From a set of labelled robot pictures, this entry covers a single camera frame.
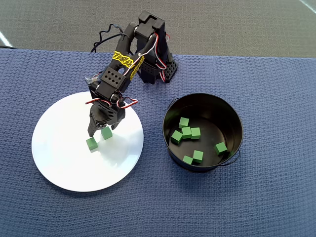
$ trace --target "blue textured mat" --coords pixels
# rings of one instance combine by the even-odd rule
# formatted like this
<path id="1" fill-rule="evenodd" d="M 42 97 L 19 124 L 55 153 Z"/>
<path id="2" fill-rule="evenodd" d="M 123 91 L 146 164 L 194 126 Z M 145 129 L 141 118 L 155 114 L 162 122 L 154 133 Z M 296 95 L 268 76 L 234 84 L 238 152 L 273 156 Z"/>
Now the blue textured mat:
<path id="1" fill-rule="evenodd" d="M 0 236 L 315 236 L 316 59 L 176 55 L 170 84 L 136 77 L 125 93 L 140 101 L 145 135 L 131 173 L 98 192 L 63 190 L 37 170 L 33 130 L 53 103 L 87 91 L 84 77 L 110 58 L 0 50 Z M 240 115 L 236 163 L 200 174 L 169 158 L 164 113 L 192 92 L 220 96 Z"/>

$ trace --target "yellow label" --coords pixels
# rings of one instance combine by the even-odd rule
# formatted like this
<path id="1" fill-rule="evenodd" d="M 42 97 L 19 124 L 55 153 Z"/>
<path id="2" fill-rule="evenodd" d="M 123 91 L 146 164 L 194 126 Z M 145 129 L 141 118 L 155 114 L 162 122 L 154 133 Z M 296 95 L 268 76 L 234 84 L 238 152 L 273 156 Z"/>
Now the yellow label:
<path id="1" fill-rule="evenodd" d="M 142 65 L 143 61 L 145 60 L 145 57 L 143 56 L 140 59 L 139 64 L 136 66 L 136 68 L 134 69 L 134 71 L 132 72 L 132 74 L 130 75 L 130 80 L 133 80 L 133 77 L 135 76 L 135 74 L 137 73 L 138 69 L 140 68 L 140 66 Z"/>
<path id="2" fill-rule="evenodd" d="M 133 59 L 131 59 L 128 56 L 124 56 L 120 52 L 117 52 L 117 51 L 114 51 L 114 55 L 112 58 L 120 61 L 124 66 L 127 66 L 128 68 L 132 66 L 132 64 L 134 63 Z"/>

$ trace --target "green cube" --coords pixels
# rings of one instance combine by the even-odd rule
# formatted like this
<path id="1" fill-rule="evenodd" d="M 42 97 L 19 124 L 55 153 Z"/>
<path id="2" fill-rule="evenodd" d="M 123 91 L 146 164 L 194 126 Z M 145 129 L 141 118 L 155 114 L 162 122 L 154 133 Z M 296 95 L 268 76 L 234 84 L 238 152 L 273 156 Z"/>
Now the green cube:
<path id="1" fill-rule="evenodd" d="M 215 147 L 214 147 L 217 155 L 221 155 L 223 154 L 224 152 L 227 151 L 227 147 L 225 146 L 225 143 L 224 142 L 221 142 L 219 144 L 216 144 Z"/>
<path id="2" fill-rule="evenodd" d="M 183 157 L 183 161 L 184 161 L 185 163 L 192 164 L 193 159 L 192 159 L 191 157 L 184 156 L 184 157 Z"/>
<path id="3" fill-rule="evenodd" d="M 172 134 L 171 136 L 171 141 L 174 143 L 174 144 L 179 144 L 182 140 L 182 133 L 181 132 L 178 132 L 177 130 L 174 131 L 174 133 Z"/>
<path id="4" fill-rule="evenodd" d="M 182 129 L 183 139 L 191 138 L 191 128 L 190 127 L 183 127 Z"/>
<path id="5" fill-rule="evenodd" d="M 194 151 L 193 153 L 193 161 L 197 163 L 201 163 L 203 160 L 203 152 Z"/>
<path id="6" fill-rule="evenodd" d="M 104 140 L 109 139 L 110 137 L 113 136 L 112 131 L 110 130 L 110 127 L 105 127 L 101 130 L 102 137 Z"/>
<path id="7" fill-rule="evenodd" d="M 95 141 L 94 137 L 89 138 L 88 140 L 86 140 L 86 142 L 90 150 L 96 149 L 98 147 L 98 144 Z"/>
<path id="8" fill-rule="evenodd" d="M 189 126 L 189 119 L 181 117 L 180 122 L 179 122 L 179 128 L 183 128 L 187 126 Z"/>
<path id="9" fill-rule="evenodd" d="M 191 128 L 191 139 L 199 139 L 201 137 L 201 132 L 199 130 L 199 127 L 192 127 Z"/>

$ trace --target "floor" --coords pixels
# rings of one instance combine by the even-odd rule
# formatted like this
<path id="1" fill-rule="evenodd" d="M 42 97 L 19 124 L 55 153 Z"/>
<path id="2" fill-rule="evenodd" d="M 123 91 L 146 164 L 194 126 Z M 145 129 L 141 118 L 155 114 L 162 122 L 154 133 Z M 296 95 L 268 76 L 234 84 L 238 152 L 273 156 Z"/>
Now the floor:
<path id="1" fill-rule="evenodd" d="M 2 0 L 0 42 L 87 52 L 100 30 L 125 28 L 144 9 L 166 21 L 175 54 L 316 57 L 316 0 Z"/>

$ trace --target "black metal bowl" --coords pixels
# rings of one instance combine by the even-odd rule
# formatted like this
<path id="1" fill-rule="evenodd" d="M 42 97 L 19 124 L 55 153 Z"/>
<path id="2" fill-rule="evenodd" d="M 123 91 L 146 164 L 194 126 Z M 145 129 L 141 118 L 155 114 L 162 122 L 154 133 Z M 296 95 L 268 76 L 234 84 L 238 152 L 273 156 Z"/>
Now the black metal bowl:
<path id="1" fill-rule="evenodd" d="M 171 135 L 179 130 L 180 117 L 189 118 L 190 127 L 200 128 L 200 139 L 183 139 L 179 145 L 171 142 Z M 241 120 L 225 100 L 215 95 L 196 93 L 175 99 L 164 116 L 162 130 L 171 158 L 184 169 L 206 172 L 229 165 L 240 157 L 239 148 L 243 138 Z M 214 146 L 221 142 L 226 144 L 228 152 L 218 156 Z M 194 150 L 203 152 L 202 163 L 190 165 L 183 162 L 184 156 L 193 157 Z M 226 163 L 237 152 L 237 158 Z"/>

